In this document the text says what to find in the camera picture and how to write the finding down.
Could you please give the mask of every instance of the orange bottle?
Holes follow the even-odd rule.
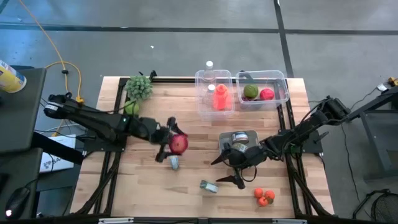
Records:
[[[216,86],[213,93],[213,108],[215,110],[230,110],[232,108],[232,99],[226,85],[219,84]]]

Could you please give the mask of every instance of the yellow extension cord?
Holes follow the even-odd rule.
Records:
[[[27,6],[24,4],[24,2],[22,2],[22,0],[19,0],[19,2],[20,2],[20,4],[25,8],[25,10],[29,13],[29,15],[31,16],[31,18],[33,18],[33,20],[36,22],[36,24],[40,27],[40,29],[42,30],[42,32],[45,34],[45,36],[48,38],[48,40],[49,40],[50,43],[52,44],[54,50],[57,52],[58,57],[60,58],[60,61],[59,61],[59,62],[51,63],[50,65],[47,65],[45,68],[48,69],[48,68],[50,68],[51,66],[56,65],[56,64],[59,64],[59,63],[62,64],[62,68],[63,68],[64,70],[66,70],[65,64],[68,64],[68,65],[73,66],[73,67],[77,70],[77,72],[78,72],[78,74],[79,74],[79,87],[78,87],[78,89],[77,89],[76,101],[77,101],[78,103],[82,103],[82,104],[83,104],[85,101],[84,101],[84,99],[83,99],[82,97],[80,97],[80,88],[81,88],[81,72],[80,72],[80,69],[79,69],[76,65],[74,65],[74,64],[72,64],[72,63],[70,63],[70,62],[66,62],[66,61],[64,61],[64,60],[62,59],[61,54],[60,54],[60,52],[58,51],[57,47],[55,46],[54,42],[52,42],[52,39],[51,39],[50,36],[47,34],[47,32],[43,29],[43,27],[40,25],[40,23],[37,21],[36,17],[30,12],[30,10],[27,8]],[[67,92],[69,92],[69,89],[68,89],[68,75],[67,75],[67,74],[65,74],[65,89],[67,90]],[[57,130],[55,130],[55,132],[52,134],[52,136],[58,136],[58,131],[59,131],[59,129],[61,128],[63,122],[64,122],[64,120],[61,120],[60,125],[58,126]]]

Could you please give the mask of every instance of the wooden table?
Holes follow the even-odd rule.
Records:
[[[114,108],[119,78],[104,77],[98,109]],[[309,111],[304,80],[290,78],[288,84],[298,124]],[[168,117],[176,117],[178,126],[189,135],[189,148],[180,157],[180,169],[173,171],[169,160],[162,164],[155,161],[159,146],[129,138],[119,166],[113,217],[294,217],[286,164],[280,161],[267,160],[259,164],[257,178],[253,182],[245,182],[243,190],[231,183],[217,183],[217,194],[199,188],[201,180],[214,182],[231,173],[223,163],[210,165],[219,155],[218,135],[245,129],[256,130],[259,139],[276,134],[279,129],[277,110],[242,112],[237,106],[234,115],[226,121],[201,121],[196,112],[194,83],[155,83],[153,91],[151,99],[142,104],[140,116],[155,118],[162,124]],[[81,208],[97,187],[103,157],[103,152],[95,152],[83,161],[71,212]],[[321,160],[304,154],[303,164],[308,187],[325,209],[333,213]],[[253,172],[254,169],[246,169],[243,175],[250,179]],[[274,203],[258,207],[253,198],[256,187],[273,190]],[[300,208],[304,211],[302,193],[297,188]],[[102,209],[107,195],[105,190]]]

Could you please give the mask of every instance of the plastic bin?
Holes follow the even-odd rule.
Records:
[[[234,94],[232,86],[232,75],[228,70],[212,70],[214,79],[209,80],[207,77],[204,78],[205,71],[200,70],[195,74],[195,85],[197,91],[197,110],[198,114],[203,120],[222,120],[226,119],[229,115],[235,111]],[[223,95],[224,106],[218,104],[218,108],[214,107],[215,100],[214,93],[209,92],[209,85],[214,85],[216,90],[220,90],[223,87],[225,95]]]
[[[246,85],[257,85],[259,93],[252,101],[243,100],[244,87]],[[269,88],[274,92],[271,100],[261,100],[261,90]],[[268,110],[275,109],[281,103],[289,100],[284,74],[278,70],[239,72],[236,74],[236,89],[238,91],[239,106],[242,110]]]

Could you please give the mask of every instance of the clear plastic container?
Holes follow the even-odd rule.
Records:
[[[245,97],[244,88],[246,85],[256,85],[258,87],[256,97]],[[268,93],[263,94],[261,99],[262,90]],[[236,74],[236,91],[238,92],[239,105],[242,110],[274,109],[289,100],[289,91],[284,74],[278,70],[239,72]],[[249,93],[255,95],[255,91],[249,91]]]
[[[213,72],[212,79],[207,78]],[[227,70],[200,70],[195,74],[197,110],[204,120],[226,119],[235,111],[232,75]]]

